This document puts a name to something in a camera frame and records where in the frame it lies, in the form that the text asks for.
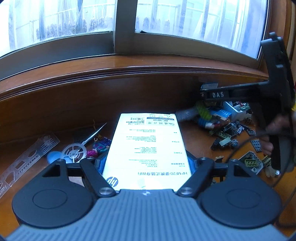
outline blue label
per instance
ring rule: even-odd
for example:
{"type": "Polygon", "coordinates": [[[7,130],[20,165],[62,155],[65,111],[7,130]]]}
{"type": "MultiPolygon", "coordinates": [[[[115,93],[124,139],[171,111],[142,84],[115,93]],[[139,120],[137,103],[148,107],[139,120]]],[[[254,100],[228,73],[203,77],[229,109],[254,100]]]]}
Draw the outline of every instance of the blue label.
{"type": "Polygon", "coordinates": [[[147,119],[156,119],[156,120],[174,120],[172,118],[162,118],[162,117],[147,117],[147,119]]]}
{"type": "Polygon", "coordinates": [[[106,181],[110,184],[111,187],[116,187],[118,184],[118,179],[116,177],[108,177],[106,181]]]}

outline barcode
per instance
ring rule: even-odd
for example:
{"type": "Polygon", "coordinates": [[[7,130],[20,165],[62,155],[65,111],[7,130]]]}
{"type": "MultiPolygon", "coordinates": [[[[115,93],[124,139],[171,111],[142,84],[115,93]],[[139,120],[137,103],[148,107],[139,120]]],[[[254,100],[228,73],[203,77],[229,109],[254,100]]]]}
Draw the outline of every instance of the barcode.
{"type": "Polygon", "coordinates": [[[141,118],[132,118],[131,117],[131,121],[142,121],[144,119],[144,117],[141,118]]]}
{"type": "Polygon", "coordinates": [[[144,124],[143,120],[134,120],[134,121],[127,121],[126,123],[129,124],[144,124]]]}

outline wooden tabletop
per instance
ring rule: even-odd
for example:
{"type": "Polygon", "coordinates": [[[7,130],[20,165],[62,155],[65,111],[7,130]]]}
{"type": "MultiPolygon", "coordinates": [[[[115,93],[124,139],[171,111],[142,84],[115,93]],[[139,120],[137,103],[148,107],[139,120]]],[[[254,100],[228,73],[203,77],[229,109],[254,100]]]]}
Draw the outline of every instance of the wooden tabletop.
{"type": "MultiPolygon", "coordinates": [[[[108,123],[102,130],[101,135],[112,139],[116,123],[108,123]]],[[[207,130],[203,130],[192,122],[180,123],[180,130],[185,144],[185,148],[196,157],[209,157],[214,159],[217,156],[227,156],[231,153],[231,149],[212,151],[210,149],[215,137],[211,137],[207,130]]],[[[55,133],[59,138],[60,143],[52,150],[61,151],[66,145],[74,141],[73,131],[55,133]]],[[[244,131],[237,137],[239,143],[248,138],[247,133],[244,131]]],[[[19,142],[12,142],[0,145],[0,173],[5,171],[11,163],[15,161],[25,150],[27,150],[35,141],[37,137],[22,140],[19,142]]],[[[240,158],[249,150],[254,151],[251,143],[246,144],[234,158],[240,158]]],[[[257,153],[259,158],[263,158],[262,153],[257,153]]],[[[42,157],[35,163],[0,199],[0,235],[6,237],[19,224],[13,214],[11,208],[11,201],[13,196],[20,190],[29,180],[47,166],[45,157],[42,157]]],[[[259,176],[269,184],[272,184],[276,178],[267,178],[264,170],[259,173],[259,176]]],[[[275,190],[280,194],[282,201],[289,197],[294,187],[296,186],[296,170],[291,173],[286,173],[280,183],[276,186],[275,190]]],[[[296,222],[296,197],[294,197],[286,210],[281,215],[282,222],[294,223],[296,222]]],[[[285,235],[290,236],[294,229],[280,229],[285,235]]]]}

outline window frame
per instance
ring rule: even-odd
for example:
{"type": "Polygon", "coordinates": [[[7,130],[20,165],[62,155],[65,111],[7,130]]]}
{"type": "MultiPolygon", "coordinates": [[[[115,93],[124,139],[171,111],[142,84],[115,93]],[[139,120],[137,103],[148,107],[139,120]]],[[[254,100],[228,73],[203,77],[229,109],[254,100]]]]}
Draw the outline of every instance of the window frame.
{"type": "MultiPolygon", "coordinates": [[[[15,74],[63,61],[112,54],[176,54],[212,58],[257,69],[258,59],[207,42],[172,35],[136,33],[137,0],[116,0],[113,32],[77,34],[43,41],[0,57],[0,80],[15,74]]],[[[263,39],[270,24],[271,0],[267,0],[267,20],[263,39]]]]}

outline gray ribbed surface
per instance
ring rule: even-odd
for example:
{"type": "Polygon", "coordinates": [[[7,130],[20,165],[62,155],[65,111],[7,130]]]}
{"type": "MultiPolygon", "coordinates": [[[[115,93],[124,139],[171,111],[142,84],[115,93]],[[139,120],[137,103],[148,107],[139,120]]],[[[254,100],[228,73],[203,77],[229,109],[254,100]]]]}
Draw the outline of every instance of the gray ribbed surface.
{"type": "Polygon", "coordinates": [[[121,190],[101,198],[91,212],[69,226],[40,230],[20,226],[8,241],[282,241],[287,238],[272,225],[237,230],[212,221],[192,198],[172,190],[121,190]]]}

